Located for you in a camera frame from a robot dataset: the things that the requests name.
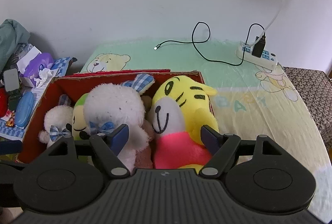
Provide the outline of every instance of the green plush toy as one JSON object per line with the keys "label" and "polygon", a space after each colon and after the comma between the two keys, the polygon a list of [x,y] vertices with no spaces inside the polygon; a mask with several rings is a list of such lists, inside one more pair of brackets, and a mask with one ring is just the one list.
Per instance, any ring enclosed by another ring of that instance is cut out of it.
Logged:
{"label": "green plush toy", "polygon": [[72,120],[72,134],[75,140],[87,140],[90,136],[90,128],[86,124],[83,114],[83,105],[88,93],[79,98],[74,106]]}

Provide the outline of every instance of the plush ear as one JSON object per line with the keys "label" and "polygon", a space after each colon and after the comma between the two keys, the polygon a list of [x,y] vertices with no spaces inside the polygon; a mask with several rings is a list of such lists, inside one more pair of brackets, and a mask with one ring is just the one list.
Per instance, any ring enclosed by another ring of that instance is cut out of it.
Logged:
{"label": "plush ear", "polygon": [[121,58],[124,60],[125,63],[127,63],[130,60],[130,56],[127,54],[122,55]]}
{"label": "plush ear", "polygon": [[200,87],[203,88],[203,91],[208,95],[208,96],[215,96],[218,91],[214,89],[213,87],[207,86],[205,84],[200,83]]}

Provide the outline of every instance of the metal screw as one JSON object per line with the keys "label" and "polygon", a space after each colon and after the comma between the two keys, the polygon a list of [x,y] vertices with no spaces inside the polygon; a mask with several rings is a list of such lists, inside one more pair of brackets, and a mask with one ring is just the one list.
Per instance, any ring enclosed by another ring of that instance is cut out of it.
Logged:
{"label": "metal screw", "polygon": [[125,175],[126,173],[127,173],[127,170],[122,167],[116,167],[111,170],[111,174],[117,175],[117,176]]}
{"label": "metal screw", "polygon": [[207,168],[202,169],[202,174],[204,174],[204,175],[216,175],[216,174],[218,174],[218,170],[216,168],[207,167]]}

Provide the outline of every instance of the white teddy bear plush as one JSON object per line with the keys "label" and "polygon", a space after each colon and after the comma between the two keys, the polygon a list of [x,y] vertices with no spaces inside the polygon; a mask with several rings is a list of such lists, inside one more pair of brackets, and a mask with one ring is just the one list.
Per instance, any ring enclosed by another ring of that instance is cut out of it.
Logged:
{"label": "white teddy bear plush", "polygon": [[121,124],[128,125],[128,142],[117,157],[130,172],[134,168],[136,151],[148,146],[148,135],[142,129],[144,113],[143,102],[136,90],[112,83],[92,89],[83,107],[87,125],[94,126],[92,135],[103,130],[104,126],[108,126],[106,131],[112,132]]}
{"label": "white teddy bear plush", "polygon": [[63,136],[71,135],[66,128],[71,123],[74,108],[66,105],[55,106],[50,109],[44,118],[44,128],[39,132],[39,141],[50,147]]}

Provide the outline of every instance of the gray cloth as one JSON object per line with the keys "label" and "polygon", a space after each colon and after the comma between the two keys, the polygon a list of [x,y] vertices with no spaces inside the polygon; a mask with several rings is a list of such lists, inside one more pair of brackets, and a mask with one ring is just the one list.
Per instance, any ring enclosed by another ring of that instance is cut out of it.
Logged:
{"label": "gray cloth", "polygon": [[0,25],[0,72],[17,44],[27,43],[29,37],[30,33],[15,20],[7,19]]}

